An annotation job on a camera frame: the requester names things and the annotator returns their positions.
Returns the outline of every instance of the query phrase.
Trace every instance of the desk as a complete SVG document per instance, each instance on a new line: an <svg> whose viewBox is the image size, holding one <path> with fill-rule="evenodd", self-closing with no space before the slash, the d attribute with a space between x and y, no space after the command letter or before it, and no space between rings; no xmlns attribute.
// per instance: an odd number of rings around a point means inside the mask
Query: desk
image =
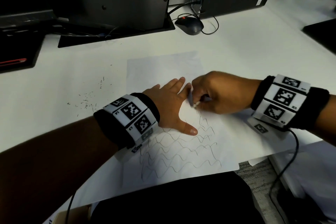
<svg viewBox="0 0 336 224"><path fill-rule="evenodd" d="M219 16L220 28L213 35L190 36L176 28L67 48L57 48L59 36L47 35L34 68L0 76L0 152L91 116L92 109L81 104L85 93L90 93L90 103L97 104L97 109L126 94L126 62L131 58L197 50L206 72L219 70L257 79L280 73L336 94L336 56L285 15L279 17L275 10L282 5L283 10L288 6L282 0L269 0L258 9ZM172 18L189 11L179 9ZM210 22L216 25L214 19L203 20L205 32L213 30ZM264 141L234 115L222 119L239 162L294 147L294 140ZM301 144L320 141L306 131L296 133ZM120 189L121 171L121 165L111 158L78 190L72 207L127 192ZM65 210L68 203L59 210Z"/></svg>

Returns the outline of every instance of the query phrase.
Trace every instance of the forearm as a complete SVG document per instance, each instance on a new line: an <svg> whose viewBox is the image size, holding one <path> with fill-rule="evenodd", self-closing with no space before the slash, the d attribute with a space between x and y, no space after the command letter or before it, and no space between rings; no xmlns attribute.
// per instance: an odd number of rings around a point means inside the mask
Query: forearm
<svg viewBox="0 0 336 224"><path fill-rule="evenodd" d="M118 148L93 117L0 154L0 222L42 223Z"/></svg>
<svg viewBox="0 0 336 224"><path fill-rule="evenodd" d="M330 99L316 120L314 128L309 130L323 140L336 146L336 96Z"/></svg>

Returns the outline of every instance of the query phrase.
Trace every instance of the fingernail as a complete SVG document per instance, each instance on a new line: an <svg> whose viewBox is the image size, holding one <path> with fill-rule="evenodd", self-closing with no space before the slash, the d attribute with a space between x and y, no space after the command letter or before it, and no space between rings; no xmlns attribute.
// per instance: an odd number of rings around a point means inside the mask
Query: fingernail
<svg viewBox="0 0 336 224"><path fill-rule="evenodd" d="M192 128L192 129L190 130L190 134L193 135L193 136L197 135L197 133L198 133L198 131L197 131L197 129L195 129L195 128Z"/></svg>

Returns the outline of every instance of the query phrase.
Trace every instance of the wristband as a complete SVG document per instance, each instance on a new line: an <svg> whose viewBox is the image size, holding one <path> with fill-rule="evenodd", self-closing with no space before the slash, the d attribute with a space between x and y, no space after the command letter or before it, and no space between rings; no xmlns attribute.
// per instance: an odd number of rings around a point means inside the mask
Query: wristband
<svg viewBox="0 0 336 224"><path fill-rule="evenodd" d="M253 117L268 127L283 131L309 129L314 126L329 97L327 90L278 74L268 76L260 83L251 108L255 110Z"/></svg>
<svg viewBox="0 0 336 224"><path fill-rule="evenodd" d="M95 112L102 132L117 144L135 153L156 130L160 114L153 101L142 93L133 93L113 101Z"/></svg>

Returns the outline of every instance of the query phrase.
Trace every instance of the left hand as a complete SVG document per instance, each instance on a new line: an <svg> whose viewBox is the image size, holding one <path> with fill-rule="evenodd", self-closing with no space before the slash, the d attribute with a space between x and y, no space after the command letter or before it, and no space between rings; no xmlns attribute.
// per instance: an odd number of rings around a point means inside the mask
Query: left hand
<svg viewBox="0 0 336 224"><path fill-rule="evenodd" d="M151 89L145 90L143 93L147 95L156 105L160 113L159 126L162 128L173 128L181 133L195 136L198 131L190 124L182 121L179 117L181 105L191 90L191 84L181 90L186 79L181 77L172 79L160 89L160 84L155 85Z"/></svg>

